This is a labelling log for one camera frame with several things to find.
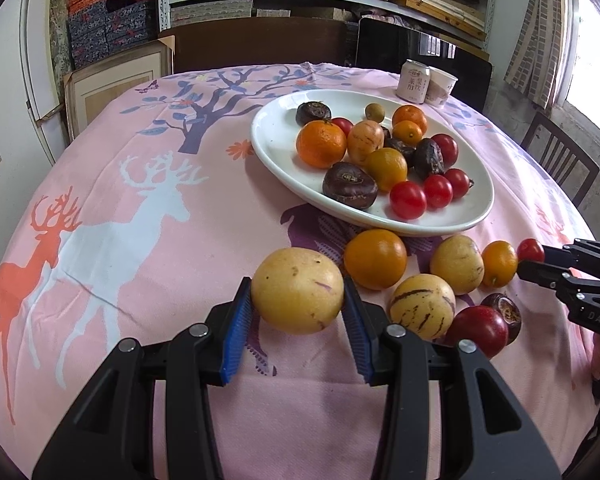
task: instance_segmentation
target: checkered curtain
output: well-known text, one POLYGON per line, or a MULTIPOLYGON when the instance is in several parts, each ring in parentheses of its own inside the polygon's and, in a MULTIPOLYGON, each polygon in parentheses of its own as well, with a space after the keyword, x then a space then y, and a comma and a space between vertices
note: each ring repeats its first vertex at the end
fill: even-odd
POLYGON ((563 19, 562 0, 529 0, 505 76, 507 83, 542 108, 553 104, 563 19))

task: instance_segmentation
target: white deer silhouette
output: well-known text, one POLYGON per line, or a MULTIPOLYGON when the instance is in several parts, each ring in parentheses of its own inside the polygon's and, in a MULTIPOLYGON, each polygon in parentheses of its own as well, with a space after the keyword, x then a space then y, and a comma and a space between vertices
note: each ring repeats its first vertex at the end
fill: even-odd
POLYGON ((50 272, 46 270, 48 279, 41 280, 39 287, 42 288, 29 297, 32 307, 27 313, 26 331, 34 366, 39 368, 40 360, 31 329, 31 317, 38 298, 60 280, 76 283, 91 293, 84 313, 60 351, 56 380, 62 388, 66 387, 63 368, 69 346, 84 334, 87 324, 100 309, 104 317, 107 352, 119 341, 117 304, 120 287, 136 276, 140 265, 154 249, 160 239, 162 219, 171 216, 178 222, 189 220, 190 213, 177 186, 199 184, 207 179, 196 178, 200 167, 193 168, 186 160, 179 168, 172 170, 173 152, 169 152, 152 159, 153 163, 145 164, 145 180, 136 182, 127 170, 129 163, 136 158, 130 156, 120 162, 120 174, 125 184, 141 189, 138 194, 146 197, 131 221, 80 225, 65 238, 58 253, 58 264, 50 272), (164 174, 164 179, 154 182, 159 174, 164 174))

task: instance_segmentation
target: pink tablecloth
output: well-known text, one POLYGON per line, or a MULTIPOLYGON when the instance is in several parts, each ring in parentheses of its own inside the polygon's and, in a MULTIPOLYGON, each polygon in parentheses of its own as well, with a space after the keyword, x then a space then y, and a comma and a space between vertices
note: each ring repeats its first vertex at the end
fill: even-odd
MULTIPOLYGON (((26 474, 121 337, 172 338, 232 298, 277 248, 341 258, 358 228, 303 203, 253 155, 257 108, 311 88, 394 99, 396 84, 392 74, 326 64, 180 74, 125 93, 78 137, 35 193, 0 266, 0 443, 26 474)), ((487 119, 455 99, 426 111, 491 171, 493 211, 467 233, 479 246, 591 237, 557 185, 487 119)), ((440 240, 404 239, 408 274, 426 268, 440 240)), ((384 303, 390 292, 367 299, 384 303)), ((524 326, 493 363, 566 468, 596 415, 591 334, 567 321, 548 290, 516 278, 506 293, 524 326)), ((228 480, 370 476, 384 390, 357 375, 340 319, 316 335, 287 336, 256 318, 239 374, 210 398, 228 480)), ((157 404, 163 399, 158 392, 157 404)), ((155 416, 164 478, 160 409, 155 416)), ((435 415, 434 460, 439 434, 435 415)))

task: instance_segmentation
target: orange flower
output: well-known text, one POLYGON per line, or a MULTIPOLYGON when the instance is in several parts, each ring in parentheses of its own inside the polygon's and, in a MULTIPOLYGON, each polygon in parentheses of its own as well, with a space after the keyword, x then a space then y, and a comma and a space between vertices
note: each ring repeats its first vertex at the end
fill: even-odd
POLYGON ((240 157, 247 158, 249 155, 253 155, 253 146, 250 140, 243 140, 242 142, 234 142, 225 151, 234 160, 238 160, 240 157))

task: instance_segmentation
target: picture frame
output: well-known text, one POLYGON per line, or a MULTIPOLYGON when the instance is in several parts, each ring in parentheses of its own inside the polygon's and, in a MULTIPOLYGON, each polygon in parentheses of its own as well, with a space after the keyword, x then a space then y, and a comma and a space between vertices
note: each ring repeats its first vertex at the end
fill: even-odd
POLYGON ((70 142, 113 99, 173 74, 173 50, 161 40, 136 46, 72 72, 64 85, 70 142))

